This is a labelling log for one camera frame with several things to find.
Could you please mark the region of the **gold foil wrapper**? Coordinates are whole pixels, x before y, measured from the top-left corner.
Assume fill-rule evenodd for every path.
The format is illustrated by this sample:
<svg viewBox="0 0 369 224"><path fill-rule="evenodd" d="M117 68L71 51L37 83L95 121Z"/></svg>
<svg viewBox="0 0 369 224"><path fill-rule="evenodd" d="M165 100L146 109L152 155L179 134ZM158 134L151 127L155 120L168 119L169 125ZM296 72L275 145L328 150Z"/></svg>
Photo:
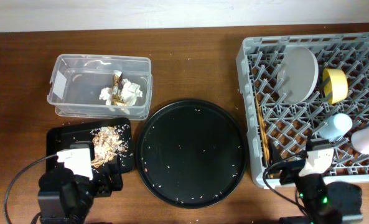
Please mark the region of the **gold foil wrapper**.
<svg viewBox="0 0 369 224"><path fill-rule="evenodd" d="M116 106L127 106L126 100L121 96L121 93L123 91L123 88L126 84L129 83L129 80L126 78L123 78L123 73L119 70L114 71L113 75L114 84L112 89L112 104Z"/></svg>

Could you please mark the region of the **wooden chopstick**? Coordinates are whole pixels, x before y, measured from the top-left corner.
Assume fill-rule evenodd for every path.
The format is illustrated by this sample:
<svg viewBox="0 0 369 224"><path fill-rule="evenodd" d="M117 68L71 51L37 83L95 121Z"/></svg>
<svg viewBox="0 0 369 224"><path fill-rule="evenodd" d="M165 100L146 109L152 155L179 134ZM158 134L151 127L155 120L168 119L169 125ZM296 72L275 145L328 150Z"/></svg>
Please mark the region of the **wooden chopstick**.
<svg viewBox="0 0 369 224"><path fill-rule="evenodd" d="M262 148L263 148L265 165L268 166L269 165L268 140L266 138L266 132L264 129L264 120L262 117L261 108L258 103L257 95L255 95L255 103L256 103L256 109L258 113L259 129L260 129L260 135L261 135L261 140L262 140Z"/></svg>
<svg viewBox="0 0 369 224"><path fill-rule="evenodd" d="M263 152L264 152L264 158L266 161L266 166L269 166L269 148L268 148L268 139L266 136L266 131L265 131L265 127L264 127L264 123L261 122L260 124L260 130L261 130L261 137L262 137L262 142L263 142Z"/></svg>

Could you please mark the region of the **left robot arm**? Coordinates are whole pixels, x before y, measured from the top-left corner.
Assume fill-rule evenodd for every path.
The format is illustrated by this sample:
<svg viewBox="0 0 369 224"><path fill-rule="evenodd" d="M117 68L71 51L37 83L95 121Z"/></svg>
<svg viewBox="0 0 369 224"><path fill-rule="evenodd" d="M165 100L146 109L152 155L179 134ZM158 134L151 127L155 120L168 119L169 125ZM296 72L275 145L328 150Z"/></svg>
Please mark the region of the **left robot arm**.
<svg viewBox="0 0 369 224"><path fill-rule="evenodd" d="M40 212L31 222L84 223L94 199L110 197L113 192L122 190L119 155L90 171L96 172L93 180L64 167L56 167L42 175L37 194Z"/></svg>

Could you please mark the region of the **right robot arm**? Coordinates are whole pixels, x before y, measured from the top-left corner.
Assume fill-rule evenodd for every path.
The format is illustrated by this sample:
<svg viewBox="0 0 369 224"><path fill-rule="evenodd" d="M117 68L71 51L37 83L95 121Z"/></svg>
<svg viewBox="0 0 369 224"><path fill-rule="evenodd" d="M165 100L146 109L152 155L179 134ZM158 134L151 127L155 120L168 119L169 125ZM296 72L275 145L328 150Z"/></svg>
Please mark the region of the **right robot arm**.
<svg viewBox="0 0 369 224"><path fill-rule="evenodd" d="M326 184L322 174L299 175L306 161L289 159L270 165L263 172L263 182L275 194L291 202L303 213L302 216L281 217L278 222L284 224L317 223L361 223L363 214L362 190L348 182ZM266 176L280 172L280 181L295 183L295 199L291 200L274 190Z"/></svg>

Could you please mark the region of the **pink cup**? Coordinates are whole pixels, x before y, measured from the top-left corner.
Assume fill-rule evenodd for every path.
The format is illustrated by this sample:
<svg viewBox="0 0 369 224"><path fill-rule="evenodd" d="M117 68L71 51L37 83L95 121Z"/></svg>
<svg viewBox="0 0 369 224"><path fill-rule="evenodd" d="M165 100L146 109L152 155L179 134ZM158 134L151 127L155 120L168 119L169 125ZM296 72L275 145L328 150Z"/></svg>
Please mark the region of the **pink cup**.
<svg viewBox="0 0 369 224"><path fill-rule="evenodd" d="M369 128L359 130L352 134L351 143L357 152L369 154Z"/></svg>

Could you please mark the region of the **food scraps and rice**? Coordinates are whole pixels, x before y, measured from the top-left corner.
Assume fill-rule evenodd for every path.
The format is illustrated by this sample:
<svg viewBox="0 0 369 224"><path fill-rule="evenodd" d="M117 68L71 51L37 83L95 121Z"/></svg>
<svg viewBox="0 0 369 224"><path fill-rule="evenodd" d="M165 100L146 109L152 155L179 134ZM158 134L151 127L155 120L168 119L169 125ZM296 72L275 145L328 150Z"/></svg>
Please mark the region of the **food scraps and rice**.
<svg viewBox="0 0 369 224"><path fill-rule="evenodd" d="M123 139L124 133L129 129L128 124L117 126L104 126L92 129L90 134L93 136L95 158L91 161L91 166L99 168L117 156L123 156L129 151L128 140Z"/></svg>

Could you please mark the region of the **grey plate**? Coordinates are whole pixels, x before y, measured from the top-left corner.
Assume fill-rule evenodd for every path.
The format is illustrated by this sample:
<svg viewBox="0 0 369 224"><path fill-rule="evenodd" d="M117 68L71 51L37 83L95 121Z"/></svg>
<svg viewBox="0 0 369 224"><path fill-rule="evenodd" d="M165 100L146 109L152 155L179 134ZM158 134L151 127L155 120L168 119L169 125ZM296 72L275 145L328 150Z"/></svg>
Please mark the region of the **grey plate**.
<svg viewBox="0 0 369 224"><path fill-rule="evenodd" d="M305 47L295 47L284 56L280 66L277 81L283 83L277 90L279 96L286 94L284 102L297 104L310 97L319 75L315 55Z"/></svg>

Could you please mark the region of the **white napkin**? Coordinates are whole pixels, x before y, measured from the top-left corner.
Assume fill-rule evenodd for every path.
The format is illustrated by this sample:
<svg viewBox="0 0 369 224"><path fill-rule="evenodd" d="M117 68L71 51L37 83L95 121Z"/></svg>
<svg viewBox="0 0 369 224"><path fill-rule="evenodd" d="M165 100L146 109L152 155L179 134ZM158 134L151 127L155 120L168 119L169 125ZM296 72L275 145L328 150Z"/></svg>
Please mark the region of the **white napkin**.
<svg viewBox="0 0 369 224"><path fill-rule="evenodd" d="M105 105L107 106L113 106L114 105L114 96L117 94L118 89L116 87L110 88L105 87L101 90L99 99L103 100L105 102Z"/></svg>
<svg viewBox="0 0 369 224"><path fill-rule="evenodd" d="M118 99L124 106L123 111L130 114L128 107L134 106L138 98L142 97L140 85L129 81L127 78L119 82Z"/></svg>

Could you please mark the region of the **yellow bowl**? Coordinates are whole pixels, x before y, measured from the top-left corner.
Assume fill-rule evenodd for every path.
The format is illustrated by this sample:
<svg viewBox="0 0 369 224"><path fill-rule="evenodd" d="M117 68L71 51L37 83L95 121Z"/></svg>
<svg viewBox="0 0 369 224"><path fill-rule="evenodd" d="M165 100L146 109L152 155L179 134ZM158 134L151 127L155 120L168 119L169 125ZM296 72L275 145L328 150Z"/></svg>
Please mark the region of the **yellow bowl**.
<svg viewBox="0 0 369 224"><path fill-rule="evenodd" d="M325 68L322 73L322 81L324 95L330 105L346 99L348 95L348 81L342 70Z"/></svg>

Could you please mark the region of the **blue cup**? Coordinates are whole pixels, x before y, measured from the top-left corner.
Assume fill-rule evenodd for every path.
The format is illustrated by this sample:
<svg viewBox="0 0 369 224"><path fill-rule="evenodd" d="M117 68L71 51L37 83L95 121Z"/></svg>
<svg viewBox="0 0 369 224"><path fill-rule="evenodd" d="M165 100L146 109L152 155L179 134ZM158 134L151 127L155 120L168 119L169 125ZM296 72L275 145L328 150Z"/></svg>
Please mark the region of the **blue cup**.
<svg viewBox="0 0 369 224"><path fill-rule="evenodd" d="M338 113L324 120L326 126L319 131L321 138L331 142L338 141L353 126L352 119L344 113Z"/></svg>

